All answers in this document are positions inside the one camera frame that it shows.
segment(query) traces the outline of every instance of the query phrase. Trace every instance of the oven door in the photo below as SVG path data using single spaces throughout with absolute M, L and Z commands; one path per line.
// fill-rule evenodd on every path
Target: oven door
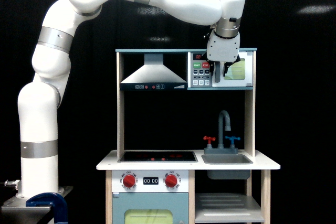
M 188 224 L 188 193 L 113 193 L 113 224 Z

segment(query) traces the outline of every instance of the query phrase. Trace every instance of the oven window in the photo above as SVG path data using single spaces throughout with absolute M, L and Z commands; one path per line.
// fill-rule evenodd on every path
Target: oven window
M 125 224 L 173 224 L 173 214 L 162 209 L 129 209 L 125 212 Z

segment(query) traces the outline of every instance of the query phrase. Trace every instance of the oven knob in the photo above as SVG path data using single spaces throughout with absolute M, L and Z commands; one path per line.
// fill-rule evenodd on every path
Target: oven knob
M 164 182 L 166 183 L 167 187 L 174 187 L 177 185 L 177 178 L 175 175 L 169 174 L 168 176 L 166 176 L 166 179 Z
M 122 180 L 122 183 L 125 187 L 132 187 L 135 185 L 135 177 L 133 175 L 126 175 L 125 178 Z

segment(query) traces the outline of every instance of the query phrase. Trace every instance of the white countertop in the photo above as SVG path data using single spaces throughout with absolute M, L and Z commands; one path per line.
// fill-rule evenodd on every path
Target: white countertop
M 241 165 L 211 165 L 205 164 L 202 155 L 204 150 L 186 150 L 193 151 L 197 162 L 133 162 L 118 163 L 117 150 L 111 151 L 98 165 L 98 170 L 277 170 L 280 165 L 256 151 L 256 156 L 252 157 L 244 150 L 239 150 L 239 154 L 245 155 L 253 164 Z

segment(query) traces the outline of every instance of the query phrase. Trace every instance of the red faucet handle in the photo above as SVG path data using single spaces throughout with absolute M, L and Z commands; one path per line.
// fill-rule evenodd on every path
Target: red faucet handle
M 210 136 L 204 136 L 203 140 L 208 141 L 208 144 L 211 144 L 211 141 L 216 141 L 216 138 L 215 137 L 210 137 Z

